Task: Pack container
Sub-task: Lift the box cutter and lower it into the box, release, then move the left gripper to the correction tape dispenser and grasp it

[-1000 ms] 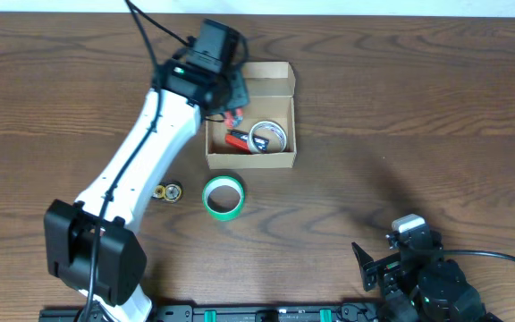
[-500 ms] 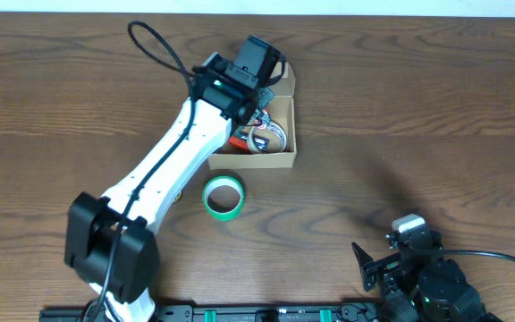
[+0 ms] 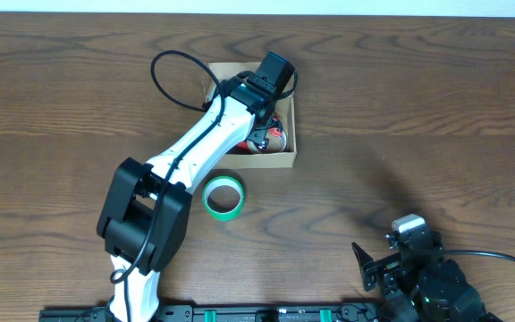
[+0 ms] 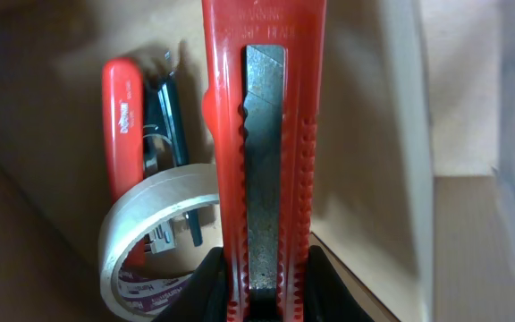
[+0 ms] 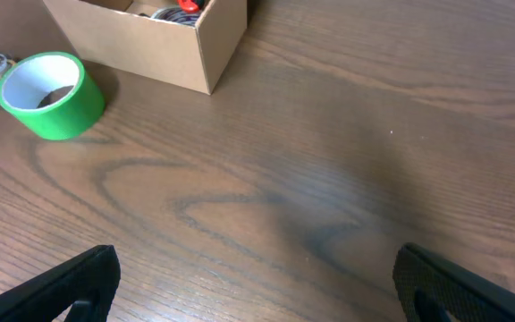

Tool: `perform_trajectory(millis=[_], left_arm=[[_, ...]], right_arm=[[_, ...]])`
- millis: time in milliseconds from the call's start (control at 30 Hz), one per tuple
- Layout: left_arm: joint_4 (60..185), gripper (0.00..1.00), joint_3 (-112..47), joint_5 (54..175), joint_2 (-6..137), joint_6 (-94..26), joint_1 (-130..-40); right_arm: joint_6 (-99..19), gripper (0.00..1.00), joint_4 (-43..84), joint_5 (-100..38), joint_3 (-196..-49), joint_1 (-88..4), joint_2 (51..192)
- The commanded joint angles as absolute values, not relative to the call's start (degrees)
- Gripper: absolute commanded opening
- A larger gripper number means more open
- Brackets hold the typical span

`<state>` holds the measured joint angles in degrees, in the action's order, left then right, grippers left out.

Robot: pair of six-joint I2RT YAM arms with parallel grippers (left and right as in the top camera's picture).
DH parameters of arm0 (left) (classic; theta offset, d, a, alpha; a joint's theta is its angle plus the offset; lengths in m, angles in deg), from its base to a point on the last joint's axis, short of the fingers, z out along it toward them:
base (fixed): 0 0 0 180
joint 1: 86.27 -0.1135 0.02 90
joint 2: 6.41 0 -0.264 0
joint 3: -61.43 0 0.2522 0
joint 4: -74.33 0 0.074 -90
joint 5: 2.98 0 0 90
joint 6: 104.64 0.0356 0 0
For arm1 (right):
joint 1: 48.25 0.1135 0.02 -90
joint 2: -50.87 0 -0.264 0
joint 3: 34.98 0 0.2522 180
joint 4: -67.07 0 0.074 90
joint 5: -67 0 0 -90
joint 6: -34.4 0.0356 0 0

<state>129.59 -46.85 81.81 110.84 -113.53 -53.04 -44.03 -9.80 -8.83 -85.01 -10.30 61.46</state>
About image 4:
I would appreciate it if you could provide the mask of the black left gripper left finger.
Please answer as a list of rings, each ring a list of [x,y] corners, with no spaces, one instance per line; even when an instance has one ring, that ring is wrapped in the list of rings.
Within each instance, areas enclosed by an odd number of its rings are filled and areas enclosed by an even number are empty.
[[[225,322],[228,298],[224,252],[214,247],[178,297],[152,322]]]

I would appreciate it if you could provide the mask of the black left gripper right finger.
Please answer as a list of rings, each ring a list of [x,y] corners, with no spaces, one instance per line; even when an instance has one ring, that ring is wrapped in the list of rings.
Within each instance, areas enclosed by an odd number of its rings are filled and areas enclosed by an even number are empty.
[[[306,269],[305,322],[374,322],[350,294],[319,246],[310,246]]]

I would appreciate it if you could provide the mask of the white tape roll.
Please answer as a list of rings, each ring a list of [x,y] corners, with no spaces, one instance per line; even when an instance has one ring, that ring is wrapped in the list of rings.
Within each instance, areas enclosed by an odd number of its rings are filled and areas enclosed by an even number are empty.
[[[116,316],[134,322],[154,319],[132,308],[118,291],[119,270],[135,244],[161,223],[218,202],[215,165],[192,164],[148,177],[112,205],[98,237],[98,274],[101,296]]]

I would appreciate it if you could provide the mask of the red black stapler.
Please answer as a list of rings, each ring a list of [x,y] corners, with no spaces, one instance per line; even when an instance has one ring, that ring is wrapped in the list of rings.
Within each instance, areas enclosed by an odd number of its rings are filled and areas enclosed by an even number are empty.
[[[144,179],[188,165],[171,56],[151,76],[137,60],[117,57],[102,69],[106,169],[113,201]]]

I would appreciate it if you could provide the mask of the red utility knife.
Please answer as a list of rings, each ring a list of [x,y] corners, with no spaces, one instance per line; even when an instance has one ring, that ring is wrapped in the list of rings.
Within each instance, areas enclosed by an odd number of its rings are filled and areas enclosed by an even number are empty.
[[[285,50],[281,194],[274,304],[283,321],[305,317],[305,276],[315,171],[325,0],[204,0],[208,89],[203,115],[215,143],[224,257],[229,268],[226,318],[250,313],[248,200],[242,112],[242,51]]]

